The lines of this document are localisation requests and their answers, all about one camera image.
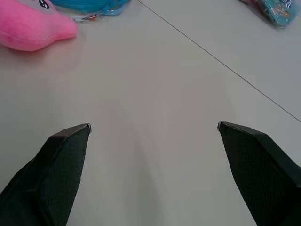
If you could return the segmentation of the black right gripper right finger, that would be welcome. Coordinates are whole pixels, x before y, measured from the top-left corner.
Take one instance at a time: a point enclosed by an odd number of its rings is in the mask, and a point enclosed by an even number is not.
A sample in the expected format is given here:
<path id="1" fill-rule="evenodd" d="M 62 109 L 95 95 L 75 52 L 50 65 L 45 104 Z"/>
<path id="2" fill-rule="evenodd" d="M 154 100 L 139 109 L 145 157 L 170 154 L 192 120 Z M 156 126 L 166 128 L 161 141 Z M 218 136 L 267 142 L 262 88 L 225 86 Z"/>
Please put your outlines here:
<path id="1" fill-rule="evenodd" d="M 225 121 L 217 129 L 257 226 L 301 226 L 301 167 L 265 133 Z"/>

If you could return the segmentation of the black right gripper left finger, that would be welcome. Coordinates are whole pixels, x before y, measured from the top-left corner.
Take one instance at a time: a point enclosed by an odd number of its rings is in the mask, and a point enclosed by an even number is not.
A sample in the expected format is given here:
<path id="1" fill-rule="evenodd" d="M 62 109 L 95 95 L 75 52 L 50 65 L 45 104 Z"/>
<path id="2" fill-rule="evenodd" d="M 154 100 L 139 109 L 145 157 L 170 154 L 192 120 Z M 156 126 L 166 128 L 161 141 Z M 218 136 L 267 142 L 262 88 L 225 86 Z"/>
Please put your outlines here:
<path id="1" fill-rule="evenodd" d="M 81 181 L 89 123 L 50 136 L 0 193 L 0 226 L 66 226 Z"/>

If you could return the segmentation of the pink plush toy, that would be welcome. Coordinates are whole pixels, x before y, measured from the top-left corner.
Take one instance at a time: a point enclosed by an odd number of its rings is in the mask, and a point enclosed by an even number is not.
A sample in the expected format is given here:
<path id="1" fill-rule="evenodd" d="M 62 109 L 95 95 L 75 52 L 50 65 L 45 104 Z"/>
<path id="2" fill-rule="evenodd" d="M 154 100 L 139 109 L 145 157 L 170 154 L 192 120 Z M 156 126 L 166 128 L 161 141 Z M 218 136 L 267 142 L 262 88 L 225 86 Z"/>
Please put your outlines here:
<path id="1" fill-rule="evenodd" d="M 78 27 L 59 13 L 50 0 L 0 0 L 0 45 L 36 51 L 76 37 Z"/>

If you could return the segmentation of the blue pouch with zipper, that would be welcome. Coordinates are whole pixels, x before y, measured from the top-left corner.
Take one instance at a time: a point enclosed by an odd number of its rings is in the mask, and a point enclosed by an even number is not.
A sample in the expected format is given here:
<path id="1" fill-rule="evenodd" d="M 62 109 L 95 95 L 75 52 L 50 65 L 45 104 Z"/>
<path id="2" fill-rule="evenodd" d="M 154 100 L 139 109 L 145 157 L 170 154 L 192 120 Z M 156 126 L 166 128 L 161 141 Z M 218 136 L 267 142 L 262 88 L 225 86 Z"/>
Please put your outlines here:
<path id="1" fill-rule="evenodd" d="M 72 16 L 75 22 L 91 21 L 101 16 L 121 14 L 131 0 L 50 0 L 54 5 L 82 14 Z"/>

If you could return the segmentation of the teal printed plastic pouch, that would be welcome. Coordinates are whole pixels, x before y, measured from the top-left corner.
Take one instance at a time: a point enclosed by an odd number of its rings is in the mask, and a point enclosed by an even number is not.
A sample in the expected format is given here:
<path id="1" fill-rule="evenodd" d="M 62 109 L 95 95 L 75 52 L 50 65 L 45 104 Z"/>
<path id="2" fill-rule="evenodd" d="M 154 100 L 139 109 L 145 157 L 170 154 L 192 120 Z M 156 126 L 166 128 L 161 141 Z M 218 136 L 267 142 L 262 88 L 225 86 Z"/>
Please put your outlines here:
<path id="1" fill-rule="evenodd" d="M 301 0 L 238 0 L 277 28 L 286 28 L 301 13 Z"/>

